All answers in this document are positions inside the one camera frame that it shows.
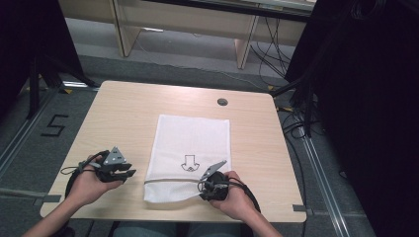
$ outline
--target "cable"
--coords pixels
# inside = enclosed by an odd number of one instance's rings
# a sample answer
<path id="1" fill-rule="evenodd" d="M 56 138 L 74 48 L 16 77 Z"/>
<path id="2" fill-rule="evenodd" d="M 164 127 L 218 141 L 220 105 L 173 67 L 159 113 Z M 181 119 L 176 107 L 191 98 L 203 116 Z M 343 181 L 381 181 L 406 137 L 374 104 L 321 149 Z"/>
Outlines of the cable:
<path id="1" fill-rule="evenodd" d="M 287 137 L 287 134 L 284 133 L 284 138 L 286 139 L 286 141 L 289 143 L 289 145 L 291 146 L 293 153 L 295 154 L 295 158 L 296 158 L 296 162 L 298 163 L 299 166 L 299 172 L 301 174 L 301 182 L 302 182 L 302 204 L 306 207 L 306 203 L 307 203 L 307 194 L 306 194 L 306 190 L 305 190 L 305 177 L 304 177 L 304 173 L 302 172 L 302 165 L 301 165 L 301 161 L 299 160 L 299 156 L 296 153 L 295 147 L 293 146 L 293 143 L 291 142 L 291 140 Z M 304 221 L 302 223 L 302 231 L 301 231 L 301 237 L 305 236 L 305 225 L 306 225 L 306 221 Z"/>
<path id="2" fill-rule="evenodd" d="M 290 130 L 293 130 L 294 128 L 295 128 L 295 126 L 296 125 L 298 125 L 298 127 L 300 126 L 300 125 L 302 125 L 302 122 L 300 122 L 300 121 L 297 121 L 297 122 L 295 122 L 295 123 L 293 123 L 293 124 L 291 124 L 291 125 L 288 125 L 288 126 L 286 126 L 286 127 L 283 127 L 283 131 L 285 132 L 285 133 L 288 133 L 288 132 L 290 132 Z"/>
<path id="3" fill-rule="evenodd" d="M 264 52 L 264 55 L 263 55 L 263 58 L 262 58 L 262 60 L 265 62 L 265 63 L 268 63 L 268 60 L 266 60 L 265 59 L 265 57 L 268 55 L 268 52 L 269 52 L 269 49 L 271 48 L 271 46 L 272 46 L 272 44 L 274 45 L 274 47 L 276 47 L 275 46 L 275 40 L 274 40 L 274 38 L 272 37 L 272 35 L 271 35 L 271 43 L 269 44 L 269 47 L 268 47 L 268 49 L 266 49 L 266 51 Z M 283 67 L 283 64 L 281 63 L 281 61 L 280 61 L 280 64 L 281 64 L 281 66 L 282 66 L 282 69 L 283 69 L 283 71 L 282 72 L 280 72 L 280 70 L 279 69 L 277 69 L 277 67 L 275 67 L 273 64 L 271 64 L 271 63 L 269 63 L 270 65 L 272 65 L 271 66 L 271 68 L 273 68 L 281 77 L 285 77 L 285 73 L 284 73 L 284 67 Z"/>
<path id="4" fill-rule="evenodd" d="M 92 220 L 89 224 L 89 228 L 87 229 L 85 237 L 89 237 L 90 232 L 92 232 L 93 225 L 95 224 L 95 220 Z"/>
<path id="5" fill-rule="evenodd" d="M 381 15 L 382 12 L 384 11 L 385 3 L 386 3 L 386 0 L 376 0 L 370 12 L 366 14 L 365 2 L 357 0 L 355 4 L 352 6 L 351 17 L 359 21 L 365 21 L 365 20 L 376 18 L 379 15 Z"/>
<path id="6" fill-rule="evenodd" d="M 297 128 L 304 127 L 304 123 L 303 123 L 303 122 L 296 122 L 296 123 L 298 123 L 298 124 L 296 124 L 295 126 L 293 126 L 293 128 L 292 128 L 292 129 L 290 129 L 289 131 L 287 131 L 286 133 L 290 133 L 290 134 L 291 134 L 291 136 L 292 136 L 294 139 L 302 139 L 302 138 L 305 138 L 305 131 L 303 132 L 303 134 L 302 134 L 302 135 L 299 135 L 299 136 L 295 136 L 295 135 L 293 134 L 293 132 L 294 132 Z"/>
<path id="7" fill-rule="evenodd" d="M 252 45 L 250 45 L 250 48 L 253 50 L 253 52 L 256 54 L 256 56 L 261 60 L 260 66 L 259 66 L 259 70 L 261 68 L 262 62 L 264 62 L 266 65 L 268 65 L 272 70 L 274 70 L 276 73 L 278 73 L 282 78 L 284 78 L 285 74 L 284 72 L 280 71 L 276 66 L 274 66 L 274 64 L 272 64 L 270 61 L 268 61 L 267 59 L 265 59 L 265 55 L 261 56 L 258 52 L 256 52 L 256 50 L 253 48 Z"/>
<path id="8" fill-rule="evenodd" d="M 235 180 L 238 183 L 230 182 L 229 180 Z M 210 189 L 209 191 L 211 193 L 217 191 L 216 185 L 225 185 L 226 187 L 223 187 L 224 189 L 228 189 L 229 186 L 238 187 L 238 188 L 242 189 L 244 191 L 244 193 L 252 200 L 256 210 L 261 212 L 261 208 L 260 208 L 260 205 L 259 205 L 258 201 L 256 200 L 256 197 L 253 195 L 253 193 L 250 191 L 250 189 L 240 180 L 237 180 L 235 178 L 228 178 L 228 181 L 211 181 L 211 182 L 200 181 L 200 182 L 198 182 L 198 190 L 200 191 L 200 193 L 202 193 L 204 191 L 204 188 L 206 188 L 205 186 L 203 186 L 203 184 L 208 185 L 208 188 Z"/>
<path id="9" fill-rule="evenodd" d="M 262 48 L 259 46 L 259 43 L 258 43 L 258 42 L 256 42 L 256 45 L 258 46 L 259 50 L 260 50 L 261 52 L 263 52 L 263 50 L 262 50 Z M 272 58 L 272 59 L 275 59 L 275 60 L 281 60 L 280 58 L 275 57 L 275 56 L 271 56 L 271 55 L 269 55 L 269 54 L 267 54 L 266 56 L 268 56 L 268 57 L 270 57 L 270 58 Z"/>
<path id="10" fill-rule="evenodd" d="M 61 174 L 63 174 L 63 175 L 69 175 L 69 174 L 73 174 L 74 172 L 76 172 L 76 170 L 78 169 L 78 171 L 80 172 L 80 173 L 82 173 L 83 171 L 93 171 L 93 172 L 95 172 L 94 170 L 83 170 L 84 169 L 84 167 L 86 167 L 90 162 L 92 162 L 92 160 L 93 159 L 95 159 L 96 157 L 98 157 L 98 156 L 100 156 L 100 155 L 106 155 L 107 153 L 106 153 L 106 151 L 101 151 L 101 152 L 99 152 L 99 153 L 97 153 L 96 155 L 93 155 L 93 156 L 91 156 L 91 157 L 89 157 L 86 161 L 83 161 L 83 162 L 80 162 L 79 163 L 79 166 L 69 166 L 69 167 L 65 167 L 65 168 L 62 168 L 60 171 L 59 171 L 59 173 L 61 173 Z M 67 169 L 73 169 L 72 171 L 70 171 L 70 172 L 64 172 L 64 170 L 67 170 Z"/>
<path id="11" fill-rule="evenodd" d="M 293 113 L 289 114 L 289 115 L 286 117 L 286 119 L 284 119 L 284 121 L 283 121 L 283 123 L 282 123 L 282 127 L 284 127 L 284 126 L 285 126 L 286 121 L 288 120 L 288 118 L 289 118 L 291 115 L 293 115 Z M 298 121 L 298 122 L 295 122 L 295 123 L 293 123 L 293 124 L 291 124 L 291 125 L 288 125 L 287 127 L 291 127 L 291 126 L 293 126 L 293 125 L 295 125 L 295 124 L 298 124 L 298 123 L 301 123 L 301 124 L 302 124 L 302 122 Z M 296 149 L 295 149 L 295 147 L 293 146 L 293 143 L 291 142 L 290 138 L 287 136 L 287 132 L 285 132 L 285 129 L 286 129 L 286 128 L 283 128 L 284 138 L 286 139 L 286 141 L 288 142 L 288 144 L 289 144 L 289 145 L 290 145 L 290 147 L 292 148 L 293 153 L 295 154 L 296 162 L 297 162 L 298 167 L 299 167 L 299 172 L 300 172 L 300 176 L 301 176 L 301 184 L 302 184 L 302 204 L 306 207 L 306 204 L 307 204 L 307 194 L 306 194 L 306 189 L 305 189 L 305 177 L 304 177 L 304 173 L 303 173 L 303 171 L 302 171 L 301 160 L 299 159 L 298 153 L 296 153 Z M 307 222 L 307 221 L 304 221 L 304 222 L 302 223 L 301 237 L 304 237 L 304 236 L 305 236 L 305 227 L 306 227 L 306 222 Z"/>
<path id="12" fill-rule="evenodd" d="M 265 64 L 267 64 L 269 67 L 271 67 L 272 70 L 274 70 L 277 74 L 282 76 L 282 79 L 284 79 L 284 75 L 280 71 L 278 71 L 278 69 L 274 65 L 272 65 L 269 61 L 267 61 L 265 58 L 263 58 L 261 55 L 259 55 L 259 53 L 256 52 L 256 50 L 253 48 L 252 45 L 250 46 L 250 48 L 253 50 L 253 52 L 256 54 L 256 56 L 259 57 L 259 59 L 261 59 L 261 63 L 259 64 L 259 77 L 260 77 L 260 79 L 268 85 L 275 86 L 275 87 L 282 87 L 282 85 L 276 85 L 276 84 L 268 83 L 267 81 L 265 81 L 265 79 L 262 77 L 262 74 L 261 74 L 262 62 L 265 62 Z"/>
<path id="13" fill-rule="evenodd" d="M 278 27 L 280 26 L 280 20 L 277 19 L 276 30 L 275 30 L 275 32 L 274 32 L 273 35 L 272 35 L 272 31 L 271 31 L 271 28 L 270 28 L 269 23 L 268 23 L 268 18 L 265 18 L 265 22 L 266 22 L 266 25 L 267 25 L 267 28 L 268 28 L 268 31 L 269 31 L 269 35 L 271 36 L 271 43 L 274 44 L 274 47 L 277 50 L 277 54 L 278 54 L 278 57 L 279 57 L 279 61 L 280 61 L 281 67 L 283 69 L 284 74 L 286 74 L 287 73 L 287 68 L 285 67 L 284 60 L 282 59 L 281 54 L 287 60 L 290 60 L 290 59 L 280 50 L 280 47 L 279 47 L 279 37 L 278 37 L 279 32 L 278 32 Z"/>

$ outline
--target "white cloth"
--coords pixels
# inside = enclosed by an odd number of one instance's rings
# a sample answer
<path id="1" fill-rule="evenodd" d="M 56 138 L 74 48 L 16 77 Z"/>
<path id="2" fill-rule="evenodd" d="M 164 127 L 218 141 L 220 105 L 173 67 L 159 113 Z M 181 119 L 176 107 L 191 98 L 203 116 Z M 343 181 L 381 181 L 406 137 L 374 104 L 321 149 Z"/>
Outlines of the white cloth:
<path id="1" fill-rule="evenodd" d="M 160 115 L 144 182 L 144 200 L 171 202 L 194 197 L 207 168 L 226 160 L 231 170 L 228 119 Z"/>

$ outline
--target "arrow symbol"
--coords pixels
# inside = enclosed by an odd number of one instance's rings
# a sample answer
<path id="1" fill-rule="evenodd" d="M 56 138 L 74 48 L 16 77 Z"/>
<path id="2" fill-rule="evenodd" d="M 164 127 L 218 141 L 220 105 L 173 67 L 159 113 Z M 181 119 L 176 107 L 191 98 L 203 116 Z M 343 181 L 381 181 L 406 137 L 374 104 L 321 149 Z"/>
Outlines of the arrow symbol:
<path id="1" fill-rule="evenodd" d="M 185 163 L 181 166 L 182 169 L 189 172 L 194 172 L 200 168 L 200 164 L 195 163 L 195 155 L 185 155 Z"/>

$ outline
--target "hand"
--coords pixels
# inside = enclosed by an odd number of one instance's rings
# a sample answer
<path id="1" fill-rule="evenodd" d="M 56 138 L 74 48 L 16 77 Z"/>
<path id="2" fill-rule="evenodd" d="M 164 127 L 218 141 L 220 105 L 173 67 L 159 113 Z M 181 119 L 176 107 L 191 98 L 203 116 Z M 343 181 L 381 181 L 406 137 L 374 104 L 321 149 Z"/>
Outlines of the hand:
<path id="1" fill-rule="evenodd" d="M 102 159 L 102 156 L 96 157 L 92 162 L 100 159 Z M 94 202 L 105 192 L 123 184 L 122 181 L 103 183 L 96 176 L 95 172 L 92 172 L 94 168 L 91 165 L 87 165 L 84 170 L 85 172 L 81 173 L 74 181 L 73 187 L 67 197 L 67 199 L 72 199 L 78 203 L 80 207 Z"/>
<path id="2" fill-rule="evenodd" d="M 224 173 L 228 178 L 240 180 L 237 173 L 230 171 Z M 244 191 L 234 185 L 228 186 L 228 195 L 225 200 L 211 200 L 209 202 L 213 207 L 220 209 L 226 215 L 233 219 L 246 222 L 246 218 L 258 212 L 253 201 L 244 193 Z"/>

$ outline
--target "black cable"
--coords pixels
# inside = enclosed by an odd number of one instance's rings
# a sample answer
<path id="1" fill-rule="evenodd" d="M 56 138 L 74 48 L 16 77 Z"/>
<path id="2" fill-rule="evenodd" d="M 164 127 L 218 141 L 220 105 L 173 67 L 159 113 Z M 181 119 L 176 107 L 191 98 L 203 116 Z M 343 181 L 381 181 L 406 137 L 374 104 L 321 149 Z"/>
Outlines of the black cable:
<path id="1" fill-rule="evenodd" d="M 296 127 L 293 127 L 293 129 L 291 130 L 290 134 L 291 134 L 291 136 L 292 136 L 294 139 L 302 139 L 302 138 L 305 138 L 305 136 L 306 136 L 306 132 L 305 132 L 305 130 L 303 130 L 303 131 L 302 131 L 302 135 L 296 136 L 296 135 L 294 135 L 294 134 L 293 134 L 293 132 L 294 132 L 297 128 L 300 128 L 300 127 L 304 127 L 304 124 L 300 124 L 300 125 L 298 125 L 298 126 L 296 126 Z"/>
<path id="2" fill-rule="evenodd" d="M 89 228 L 87 229 L 87 232 L 86 232 L 86 237 L 89 237 L 89 235 L 90 235 L 90 232 L 92 231 L 92 228 L 93 228 L 93 224 L 95 223 L 95 220 L 92 220 L 91 222 L 90 222 L 90 224 L 89 224 Z"/>
<path id="3" fill-rule="evenodd" d="M 305 104 L 305 114 L 304 114 L 304 132 L 308 137 L 311 137 L 311 129 L 310 129 L 310 122 L 311 122 L 311 111 L 312 111 L 312 101 L 313 101 L 314 91 L 311 85 L 308 86 L 307 90 L 307 99 L 309 103 Z"/>
<path id="4" fill-rule="evenodd" d="M 269 23 L 268 23 L 268 18 L 265 18 L 265 22 L 266 22 L 266 26 L 267 26 L 267 28 L 268 28 L 268 31 L 269 31 L 269 35 L 271 36 L 271 43 L 273 43 L 274 44 L 274 47 L 275 47 L 275 49 L 277 50 L 277 54 L 278 54 L 278 57 L 279 57 L 279 60 L 280 60 L 280 64 L 281 64 L 281 67 L 282 67 L 282 69 L 283 69 L 283 72 L 285 72 L 285 73 L 287 73 L 287 68 L 285 67 L 285 65 L 284 65 L 284 60 L 283 60 L 283 58 L 281 57 L 281 54 L 283 55 L 283 56 L 285 56 L 283 53 L 282 53 L 282 51 L 280 50 L 280 47 L 279 47 L 279 44 L 278 44 L 278 42 L 279 42 L 279 40 L 278 40 L 278 35 L 279 35 L 279 32 L 278 32 L 278 27 L 279 27 L 279 25 L 280 25 L 280 20 L 279 19 L 277 19 L 277 23 L 276 23 L 276 30 L 275 30 L 275 33 L 272 35 L 272 31 L 271 31 L 271 28 L 270 28 L 270 26 L 269 26 Z"/>
<path id="5" fill-rule="evenodd" d="M 314 121 L 315 121 L 315 122 L 321 122 L 321 116 L 320 116 L 320 114 L 318 113 L 317 102 L 316 102 L 316 101 L 313 101 L 313 102 L 312 102 L 312 105 L 313 105 L 313 108 L 315 109 L 315 110 L 312 110 L 312 114 L 311 114 L 312 119 L 314 119 Z M 311 131 L 312 131 L 312 132 L 314 132 L 314 133 L 316 133 L 317 135 L 321 135 L 321 136 L 326 135 L 326 131 L 325 131 L 324 129 L 323 129 L 321 132 L 319 132 L 319 131 L 316 131 L 316 130 L 312 127 L 312 128 L 311 128 Z"/>
<path id="6" fill-rule="evenodd" d="M 256 52 L 255 48 L 253 48 L 253 46 L 251 45 L 250 48 L 253 50 L 253 52 L 256 54 L 256 56 L 261 60 L 261 63 L 259 65 L 259 71 L 260 71 L 260 67 L 262 65 L 262 62 L 264 62 L 265 64 L 267 64 L 272 70 L 274 70 L 276 73 L 278 73 L 280 76 L 282 76 L 284 78 L 285 74 L 280 71 L 276 66 L 274 66 L 270 61 L 268 61 L 267 59 L 265 59 L 263 56 L 261 56 L 258 52 Z"/>
<path id="7" fill-rule="evenodd" d="M 293 150 L 293 153 L 295 154 L 296 162 L 298 163 L 298 166 L 299 166 L 299 171 L 300 171 L 300 174 L 301 174 L 301 182 L 302 182 L 302 204 L 306 207 L 307 194 L 306 194 L 306 190 L 305 190 L 305 177 L 304 177 L 304 173 L 302 171 L 301 161 L 299 159 L 298 154 L 296 153 L 296 150 L 295 150 L 295 147 L 293 146 L 293 143 L 291 142 L 291 140 L 288 138 L 288 136 L 285 133 L 284 133 L 284 138 L 286 139 L 286 141 L 291 146 L 291 148 Z M 302 232 L 301 232 L 302 237 L 305 235 L 305 225 L 306 225 L 306 220 L 302 223 Z"/>
<path id="8" fill-rule="evenodd" d="M 84 167 L 86 167 L 90 162 L 92 162 L 93 159 L 95 159 L 96 157 L 98 157 L 100 155 L 106 155 L 106 154 L 107 154 L 106 151 L 101 151 L 101 152 L 97 153 L 96 155 L 91 156 L 86 161 L 80 162 L 79 166 L 77 166 L 77 167 L 75 167 L 75 166 L 65 167 L 65 168 L 62 168 L 59 172 L 63 175 L 69 175 L 69 174 L 74 173 L 77 169 L 79 169 L 79 171 L 81 173 L 83 171 Z M 65 172 L 64 173 L 63 171 L 67 170 L 67 169 L 74 169 L 74 170 L 72 170 L 71 172 Z"/>
<path id="9" fill-rule="evenodd" d="M 244 189 L 245 185 L 239 184 L 239 183 L 234 183 L 234 182 L 229 182 L 229 181 L 216 181 L 213 182 L 214 185 L 232 185 L 232 186 L 237 186 L 238 188 Z"/>
<path id="10" fill-rule="evenodd" d="M 351 9 L 351 17 L 355 20 L 365 21 L 380 16 L 384 11 L 386 0 L 376 0 L 372 9 L 366 13 L 365 1 L 356 1 Z"/>
<path id="11" fill-rule="evenodd" d="M 286 124 L 286 122 L 287 122 L 287 120 L 290 118 L 290 116 L 291 115 L 293 115 L 293 113 L 292 114 L 289 114 L 285 119 L 284 119 L 284 121 L 283 121 L 283 123 L 282 123 L 282 127 L 285 127 L 285 124 Z M 294 125 L 296 125 L 296 124 L 301 124 L 302 125 L 302 122 L 300 122 L 300 121 L 298 121 L 298 122 L 295 122 L 295 123 L 293 123 L 293 124 L 291 124 L 291 125 L 288 125 L 287 127 L 292 127 L 292 126 L 294 126 Z M 288 144 L 290 145 L 290 147 L 292 148 L 292 150 L 293 150 L 293 153 L 295 154 L 295 158 L 296 158 L 296 162 L 297 162 L 297 164 L 298 164 L 298 167 L 299 167 L 299 172 L 300 172 L 300 176 L 301 176 L 301 184 L 302 184 L 302 204 L 306 207 L 306 204 L 307 204 L 307 194 L 306 194 L 306 189 L 305 189 L 305 177 L 304 177 L 304 173 L 303 173 L 303 171 L 302 171 L 302 165 L 301 165 L 301 160 L 299 159 L 299 156 L 298 156 L 298 154 L 296 153 L 296 149 L 295 149 L 295 147 L 293 146 L 293 143 L 291 142 L 291 140 L 288 138 L 288 136 L 287 136 L 287 133 L 288 132 L 285 132 L 285 129 L 283 128 L 283 133 L 284 133 L 284 138 L 285 138 L 285 140 L 288 142 Z M 305 227 L 306 227 L 306 221 L 304 221 L 303 223 L 302 223 L 302 231 L 301 231 L 301 237 L 304 237 L 305 236 Z"/>
<path id="12" fill-rule="evenodd" d="M 278 90 L 276 90 L 276 91 L 273 91 L 273 92 L 270 92 L 269 94 L 272 96 L 272 97 L 277 97 L 277 96 L 279 96 L 279 95 L 281 95 L 281 94 L 284 94 L 285 92 L 287 92 L 287 91 L 289 91 L 290 89 L 293 89 L 293 88 L 296 88 L 298 85 L 299 85 L 299 83 L 301 82 L 301 77 L 300 78 L 298 78 L 298 79 L 296 79 L 296 80 L 294 80 L 294 81 L 292 81 L 292 82 L 290 82 L 289 84 L 287 84 L 286 86 L 283 86 L 283 87 L 281 87 L 280 89 L 278 89 Z"/>
<path id="13" fill-rule="evenodd" d="M 237 181 L 238 183 L 240 183 L 240 184 L 244 185 L 244 183 L 243 183 L 243 182 L 241 182 L 241 180 L 237 180 L 236 178 L 228 178 L 228 180 L 235 180 L 235 181 Z"/>
<path id="14" fill-rule="evenodd" d="M 259 43 L 258 42 L 256 42 L 256 45 L 258 46 L 258 48 L 259 48 L 259 50 L 261 51 L 261 52 L 264 52 L 263 50 L 262 50 L 262 48 L 260 47 L 260 45 L 259 45 Z M 266 56 L 268 56 L 268 57 L 270 57 L 270 58 L 272 58 L 272 59 L 275 59 L 275 60 L 281 60 L 280 58 L 277 58 L 277 57 L 275 57 L 275 56 L 272 56 L 272 55 L 266 55 Z"/>
<path id="15" fill-rule="evenodd" d="M 317 122 L 320 122 L 319 120 L 312 120 L 309 124 L 315 124 Z M 305 133 L 303 134 L 303 136 L 295 136 L 293 134 L 293 132 L 297 129 L 304 126 L 304 123 L 302 121 L 297 121 L 293 124 L 287 125 L 285 127 L 283 127 L 283 131 L 284 133 L 290 133 L 292 135 L 293 138 L 295 139 L 300 139 L 300 138 L 304 138 L 305 137 Z M 311 129 L 314 133 L 319 134 L 319 135 L 324 135 L 322 133 L 319 133 L 317 131 L 315 131 L 313 128 Z"/>

